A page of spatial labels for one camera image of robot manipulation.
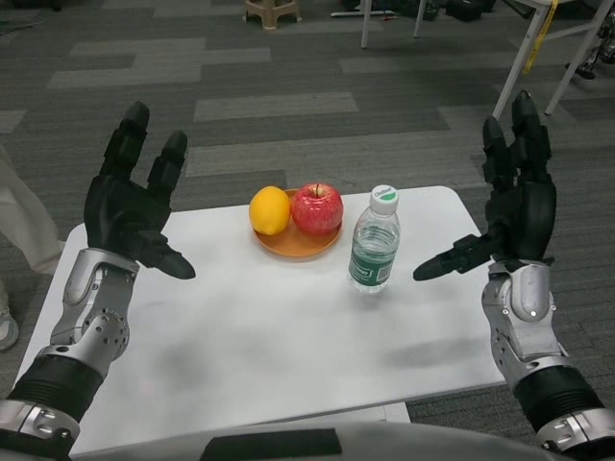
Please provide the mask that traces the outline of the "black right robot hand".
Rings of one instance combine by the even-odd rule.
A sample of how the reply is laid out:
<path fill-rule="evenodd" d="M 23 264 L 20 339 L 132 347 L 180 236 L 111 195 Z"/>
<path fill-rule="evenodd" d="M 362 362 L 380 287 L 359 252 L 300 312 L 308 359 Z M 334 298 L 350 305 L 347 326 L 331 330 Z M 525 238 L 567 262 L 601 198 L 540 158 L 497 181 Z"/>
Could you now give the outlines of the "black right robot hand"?
<path fill-rule="evenodd" d="M 413 272 L 416 281 L 463 274 L 490 259 L 544 260 L 556 212 L 556 188 L 547 169 L 552 157 L 548 128 L 525 90 L 515 97 L 511 114 L 511 144 L 494 116 L 487 117 L 482 128 L 482 171 L 492 187 L 484 208 L 487 232 L 469 234 L 422 263 Z"/>

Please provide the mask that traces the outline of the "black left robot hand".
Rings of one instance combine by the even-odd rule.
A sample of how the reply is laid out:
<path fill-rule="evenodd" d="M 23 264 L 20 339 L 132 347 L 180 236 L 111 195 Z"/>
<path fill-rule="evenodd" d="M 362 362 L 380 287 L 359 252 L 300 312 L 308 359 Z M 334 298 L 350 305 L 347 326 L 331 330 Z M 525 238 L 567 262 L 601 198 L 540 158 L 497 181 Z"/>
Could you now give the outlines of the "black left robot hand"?
<path fill-rule="evenodd" d="M 131 175 L 147 136 L 150 110 L 133 103 L 113 132 L 104 161 L 86 194 L 87 243 L 156 268 L 175 279 L 193 279 L 196 272 L 162 234 L 171 213 L 170 199 L 185 163 L 187 136 L 173 132 L 155 158 L 145 187 Z"/>

